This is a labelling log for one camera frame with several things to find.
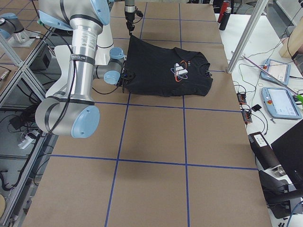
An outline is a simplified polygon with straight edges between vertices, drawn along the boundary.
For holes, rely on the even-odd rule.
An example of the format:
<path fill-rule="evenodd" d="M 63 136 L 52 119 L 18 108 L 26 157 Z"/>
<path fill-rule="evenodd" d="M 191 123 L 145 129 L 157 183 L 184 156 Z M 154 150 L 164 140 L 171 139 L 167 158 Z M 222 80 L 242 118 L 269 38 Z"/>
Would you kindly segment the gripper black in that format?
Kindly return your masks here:
<path fill-rule="evenodd" d="M 134 30 L 134 19 L 135 19 L 135 12 L 125 12 L 125 19 L 126 19 L 126 26 L 129 30 L 129 35 L 132 35 Z"/>
<path fill-rule="evenodd" d="M 127 70 L 125 67 L 123 67 L 121 74 L 120 74 L 120 79 L 118 82 L 118 86 L 122 88 L 122 93 L 125 93 L 125 86 L 128 84 L 129 79 L 127 75 Z"/>

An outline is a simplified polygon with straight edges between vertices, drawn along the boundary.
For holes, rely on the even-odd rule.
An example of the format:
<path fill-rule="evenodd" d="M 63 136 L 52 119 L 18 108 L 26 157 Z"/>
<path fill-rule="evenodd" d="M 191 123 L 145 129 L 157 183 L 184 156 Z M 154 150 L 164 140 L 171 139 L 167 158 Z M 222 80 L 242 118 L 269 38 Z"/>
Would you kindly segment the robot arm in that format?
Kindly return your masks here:
<path fill-rule="evenodd" d="M 123 50 L 113 46 L 108 2 L 41 0 L 39 16 L 45 25 L 73 35 L 68 45 L 68 74 L 48 90 L 36 110 L 36 123 L 45 133 L 90 137 L 100 120 L 91 97 L 93 79 L 116 85 L 124 63 Z"/>
<path fill-rule="evenodd" d="M 129 35 L 132 35 L 134 31 L 134 19 L 135 19 L 135 3 L 134 0 L 125 0 L 125 19 L 126 19 L 126 26 L 129 31 Z"/>

